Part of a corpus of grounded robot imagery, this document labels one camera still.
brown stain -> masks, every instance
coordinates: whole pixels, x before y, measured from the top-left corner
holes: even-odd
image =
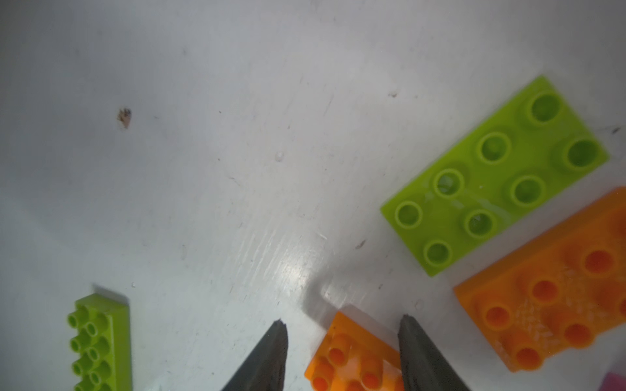
[[[122,126],[124,126],[124,129],[128,129],[128,126],[130,125],[130,118],[132,117],[132,115],[133,113],[127,107],[120,109],[120,111],[118,112],[118,121],[121,122]]]

white table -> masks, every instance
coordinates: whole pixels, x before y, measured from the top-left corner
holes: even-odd
[[[135,390],[219,390],[278,318],[285,388],[310,390],[304,369],[348,304],[392,330],[415,316],[473,390],[595,390],[623,327],[512,374],[451,288],[626,183],[626,144],[607,131],[626,124],[625,13],[619,0],[3,1],[0,388],[71,389],[65,316],[107,289],[130,301]],[[380,205],[542,73],[616,155],[429,278]]]

orange lego brick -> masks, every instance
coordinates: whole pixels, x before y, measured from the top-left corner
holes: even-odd
[[[404,391],[400,353],[341,312],[304,376],[315,391]]]
[[[512,371],[535,370],[626,321],[626,188],[617,188],[454,292]]]

lego duplo brick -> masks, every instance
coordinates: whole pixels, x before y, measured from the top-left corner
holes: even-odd
[[[128,306],[93,294],[77,300],[68,315],[78,335],[69,347],[80,356],[71,365],[80,377],[74,391],[131,391]]]
[[[607,159],[602,145],[541,76],[381,211],[433,276]]]
[[[626,321],[626,188],[454,292],[511,371],[535,370],[564,349],[591,345],[597,334]]]
[[[609,372],[604,377],[599,391],[626,391],[626,378]]]
[[[404,391],[398,351],[341,312],[304,375],[314,391]]]

lego stud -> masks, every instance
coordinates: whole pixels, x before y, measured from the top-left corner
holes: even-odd
[[[513,330],[506,335],[502,346],[511,361],[522,370],[536,370],[543,365],[544,354],[539,345],[521,330]]]
[[[463,229],[474,239],[485,239],[496,230],[496,217],[486,209],[473,210],[463,219]]]
[[[72,351],[79,353],[88,347],[90,343],[91,337],[85,331],[81,331],[77,336],[69,340],[69,347]]]
[[[325,358],[321,358],[313,371],[311,387],[315,391],[328,391],[331,389],[332,378],[335,376],[335,368]]]
[[[92,366],[93,362],[91,359],[86,354],[83,354],[81,358],[72,363],[72,372],[77,376],[84,376]]]
[[[532,208],[543,201],[546,184],[537,175],[522,175],[513,181],[509,191],[511,201],[522,208]]]
[[[443,240],[431,240],[424,246],[424,261],[442,268],[452,262],[452,248]]]
[[[357,380],[353,380],[349,382],[346,386],[346,391],[365,391],[361,383]]]
[[[520,274],[518,286],[524,296],[541,306],[553,305],[561,299],[561,283],[542,268],[531,268]]]
[[[95,345],[87,349],[89,358],[94,361],[100,361],[101,358],[109,353],[109,343],[105,338],[100,338]]]
[[[484,135],[476,146],[478,159],[488,165],[497,165],[511,153],[511,139],[502,132]]]
[[[87,322],[87,319],[89,319],[89,311],[85,307],[80,307],[68,315],[68,324],[71,328],[79,328]]]
[[[82,382],[74,386],[74,391],[92,391],[92,390],[93,390],[93,383],[91,383],[88,378],[84,379]]]
[[[557,310],[548,317],[550,330],[564,343],[577,349],[586,348],[593,343],[595,334],[591,325],[569,308]]]
[[[434,193],[442,198],[454,198],[465,187],[465,178],[459,170],[446,168],[439,171],[433,180]]]
[[[370,390],[382,386],[382,359],[370,353],[361,356],[361,382]]]
[[[106,317],[102,314],[96,316],[92,321],[87,322],[85,325],[85,329],[87,330],[87,334],[92,337],[97,337],[102,334],[106,328],[108,327],[108,322],[106,321]]]
[[[422,222],[422,208],[413,201],[402,201],[396,207],[396,223],[405,230],[412,230]]]
[[[592,166],[598,158],[600,146],[589,138],[577,138],[563,150],[565,167],[573,171],[582,171]]]
[[[626,285],[616,281],[605,282],[597,302],[611,315],[626,318]]]
[[[607,277],[618,267],[615,252],[605,246],[573,251],[568,256],[568,263],[590,278]]]
[[[402,378],[402,375],[396,379],[396,386],[393,391],[404,391],[404,378]]]
[[[499,332],[513,324],[511,308],[497,296],[485,294],[476,299],[476,311],[483,324],[490,330]]]
[[[106,362],[103,362],[98,368],[92,370],[89,373],[89,379],[95,385],[102,384],[111,375],[111,367]]]
[[[528,100],[525,113],[534,126],[544,126],[552,122],[563,108],[561,98],[552,92],[543,92]]]
[[[347,335],[336,335],[331,341],[331,346],[328,351],[328,359],[336,367],[343,367],[348,362],[350,346],[351,341]]]

